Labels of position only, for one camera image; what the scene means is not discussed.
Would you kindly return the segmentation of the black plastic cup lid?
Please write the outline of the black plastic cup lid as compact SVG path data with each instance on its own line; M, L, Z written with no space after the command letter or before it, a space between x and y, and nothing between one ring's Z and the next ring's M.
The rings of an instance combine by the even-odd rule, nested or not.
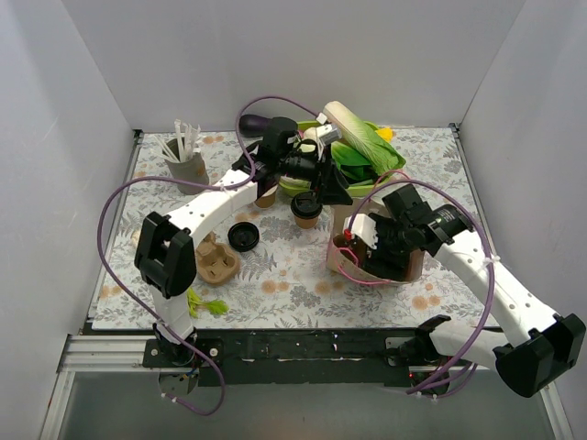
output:
M314 219L320 216L323 205L313 192L300 192L291 201L293 215L300 219Z

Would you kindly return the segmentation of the pink paper cake bag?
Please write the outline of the pink paper cake bag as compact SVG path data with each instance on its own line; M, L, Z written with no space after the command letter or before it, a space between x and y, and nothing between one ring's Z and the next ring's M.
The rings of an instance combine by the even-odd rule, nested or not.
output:
M339 273L349 281L363 286L407 285L421 279L423 273L424 253L413 252L408 261L407 269L400 272L398 280L388 280L377 277L363 270L361 262L367 257L365 245L353 243L356 236L347 231L350 219L354 215L365 215L371 212L378 213L383 205L375 202L369 195L362 199L355 199L353 205L337 205L333 208L333 220L330 239L327 246L327 268Z

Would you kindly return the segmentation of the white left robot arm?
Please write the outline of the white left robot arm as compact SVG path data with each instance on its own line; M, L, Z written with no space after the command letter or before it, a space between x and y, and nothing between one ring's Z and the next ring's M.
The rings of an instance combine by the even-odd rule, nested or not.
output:
M195 245L237 210L264 196L282 176L310 183L292 203L293 212L304 217L319 215L325 205L350 205L349 185L331 155L332 143L341 138L339 126L326 122L308 142L313 151L303 152L305 141L296 122L274 117L261 141L244 148L215 185L168 214L153 212L144 219L135 265L155 302L155 329L166 340L163 355L174 366L188 365L195 354L188 338L194 326L186 297L196 276Z

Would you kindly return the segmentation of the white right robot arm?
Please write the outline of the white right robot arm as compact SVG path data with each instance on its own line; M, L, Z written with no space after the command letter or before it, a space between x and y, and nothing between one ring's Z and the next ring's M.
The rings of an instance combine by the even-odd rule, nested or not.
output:
M491 251L483 229L453 197L431 209L417 189L418 180L386 183L388 216L354 210L345 228L381 260L422 250L456 275L483 303L479 323L465 329L442 318L420 326L416 356L426 364L465 359L494 369L516 394L529 398L579 358L586 325L576 314L563 316L541 302Z

